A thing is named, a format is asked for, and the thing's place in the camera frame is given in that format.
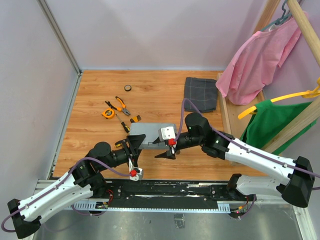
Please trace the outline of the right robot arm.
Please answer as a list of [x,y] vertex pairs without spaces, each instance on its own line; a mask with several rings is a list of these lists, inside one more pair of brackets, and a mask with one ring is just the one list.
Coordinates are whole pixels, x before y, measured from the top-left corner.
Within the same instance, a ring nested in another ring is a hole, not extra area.
[[168,150],[157,155],[158,158],[175,159],[178,151],[200,146],[210,157],[240,163],[265,173],[263,177],[233,174],[226,188],[230,199],[269,195],[281,197],[296,207],[309,205],[316,174],[307,158],[286,158],[248,145],[230,134],[214,130],[200,113],[188,114],[184,122],[186,132],[175,132],[172,126],[159,129],[154,143],[165,143]]

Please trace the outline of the grey plastic tool case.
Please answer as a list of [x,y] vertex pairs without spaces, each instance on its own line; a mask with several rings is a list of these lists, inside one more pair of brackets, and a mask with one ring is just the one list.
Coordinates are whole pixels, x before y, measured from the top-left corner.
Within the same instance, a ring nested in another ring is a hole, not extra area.
[[139,150],[167,150],[168,147],[164,142],[153,142],[159,137],[160,128],[173,127],[177,132],[177,127],[174,123],[146,123],[146,122],[134,122],[130,125],[129,135],[142,135],[146,137],[139,146]]

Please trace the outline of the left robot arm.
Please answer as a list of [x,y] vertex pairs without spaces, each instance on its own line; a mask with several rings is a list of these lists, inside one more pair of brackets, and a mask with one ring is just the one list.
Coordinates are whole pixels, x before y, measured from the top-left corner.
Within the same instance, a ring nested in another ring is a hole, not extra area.
[[7,206],[14,226],[12,232],[16,233],[18,239],[24,239],[64,208],[83,199],[103,197],[108,189],[101,174],[104,170],[121,176],[122,173],[115,168],[127,164],[129,171],[124,177],[133,181],[141,180],[143,170],[138,167],[139,147],[145,138],[145,134],[129,135],[120,141],[121,148],[116,150],[112,150],[107,142],[99,142],[48,187],[26,199],[10,200]]

